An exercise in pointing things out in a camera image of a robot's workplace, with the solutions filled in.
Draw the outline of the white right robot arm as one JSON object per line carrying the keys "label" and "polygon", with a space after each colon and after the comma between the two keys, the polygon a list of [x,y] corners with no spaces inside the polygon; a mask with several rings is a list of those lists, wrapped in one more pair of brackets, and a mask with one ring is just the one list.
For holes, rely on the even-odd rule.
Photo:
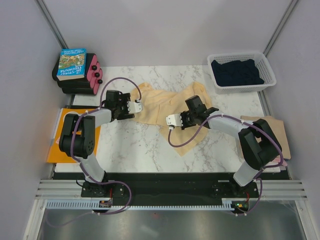
{"label": "white right robot arm", "polygon": [[284,163],[282,147],[268,122],[262,118],[255,121],[245,121],[227,114],[218,108],[207,108],[200,97],[195,95],[185,101],[188,110],[179,114],[178,123],[181,129],[206,127],[224,132],[239,140],[244,162],[234,173],[229,184],[229,191],[235,197],[242,196],[247,191],[247,184],[256,179],[263,170],[277,157]]}

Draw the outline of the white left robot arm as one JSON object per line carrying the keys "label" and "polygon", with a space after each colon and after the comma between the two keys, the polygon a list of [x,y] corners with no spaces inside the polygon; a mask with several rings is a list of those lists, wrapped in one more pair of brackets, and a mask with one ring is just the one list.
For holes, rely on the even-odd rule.
{"label": "white left robot arm", "polygon": [[59,137],[59,150],[74,159],[85,175],[85,180],[93,183],[92,191],[99,197],[110,191],[107,173],[98,163],[94,149],[96,129],[115,120],[133,119],[143,110],[140,100],[131,101],[130,93],[108,90],[101,105],[79,115],[68,113],[64,117]]}

